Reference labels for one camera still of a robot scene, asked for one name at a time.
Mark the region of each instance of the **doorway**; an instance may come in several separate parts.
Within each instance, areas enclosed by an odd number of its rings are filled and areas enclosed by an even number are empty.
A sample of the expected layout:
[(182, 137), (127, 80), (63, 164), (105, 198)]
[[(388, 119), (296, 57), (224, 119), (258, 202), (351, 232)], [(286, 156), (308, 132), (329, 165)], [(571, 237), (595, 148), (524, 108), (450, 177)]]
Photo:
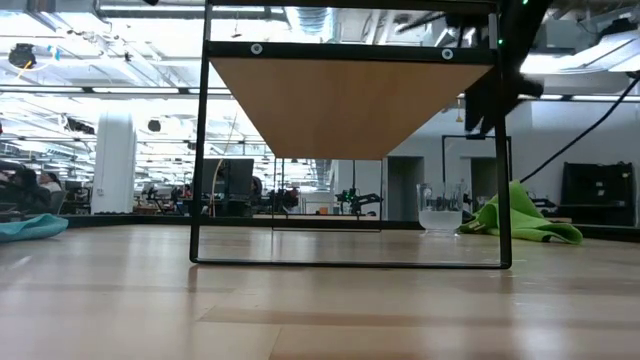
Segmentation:
[(424, 182), (424, 158), (390, 156), (387, 167), (387, 219), (418, 221), (416, 185)]
[(473, 211), (498, 193), (498, 162), (496, 158), (471, 158), (471, 199)]

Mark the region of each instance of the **clear glass cup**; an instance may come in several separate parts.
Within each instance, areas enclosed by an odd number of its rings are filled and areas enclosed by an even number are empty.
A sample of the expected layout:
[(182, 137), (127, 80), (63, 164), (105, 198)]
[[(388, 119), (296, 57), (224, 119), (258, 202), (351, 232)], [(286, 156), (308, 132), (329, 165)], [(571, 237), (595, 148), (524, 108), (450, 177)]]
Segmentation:
[(456, 235), (462, 224), (462, 185), (427, 183), (416, 185), (420, 226), (435, 235)]

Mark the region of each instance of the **chair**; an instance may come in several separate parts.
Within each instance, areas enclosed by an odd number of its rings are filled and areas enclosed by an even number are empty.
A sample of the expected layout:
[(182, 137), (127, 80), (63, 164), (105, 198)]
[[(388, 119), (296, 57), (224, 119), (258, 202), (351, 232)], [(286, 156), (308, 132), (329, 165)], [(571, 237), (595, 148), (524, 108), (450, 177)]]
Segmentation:
[(62, 209), (62, 204), (64, 203), (65, 198), (67, 197), (66, 191), (54, 191), (51, 193), (51, 207), (49, 211), (53, 215), (60, 214), (60, 209)]

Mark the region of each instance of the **column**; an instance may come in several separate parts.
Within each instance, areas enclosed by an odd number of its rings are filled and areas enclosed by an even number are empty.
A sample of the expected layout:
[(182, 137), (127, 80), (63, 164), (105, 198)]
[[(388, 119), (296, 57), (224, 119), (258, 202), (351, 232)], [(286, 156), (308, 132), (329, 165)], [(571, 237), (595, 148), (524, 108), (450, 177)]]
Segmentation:
[(104, 110), (98, 122), (92, 214), (132, 211), (136, 145), (132, 114), (115, 107)]

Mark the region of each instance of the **green towel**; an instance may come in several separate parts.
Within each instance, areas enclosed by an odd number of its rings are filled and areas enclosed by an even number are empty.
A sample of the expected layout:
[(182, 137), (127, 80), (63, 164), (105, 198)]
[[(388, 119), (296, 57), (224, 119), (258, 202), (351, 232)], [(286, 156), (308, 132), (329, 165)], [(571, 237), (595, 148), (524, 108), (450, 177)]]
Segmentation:
[[(548, 242), (554, 237), (568, 244), (582, 243), (582, 233), (571, 224), (552, 223), (545, 220), (519, 181), (509, 184), (509, 197), (511, 237), (539, 242)], [(460, 231), (499, 235), (498, 196), (494, 196), (480, 211), (476, 212), (474, 220), (462, 225)]]

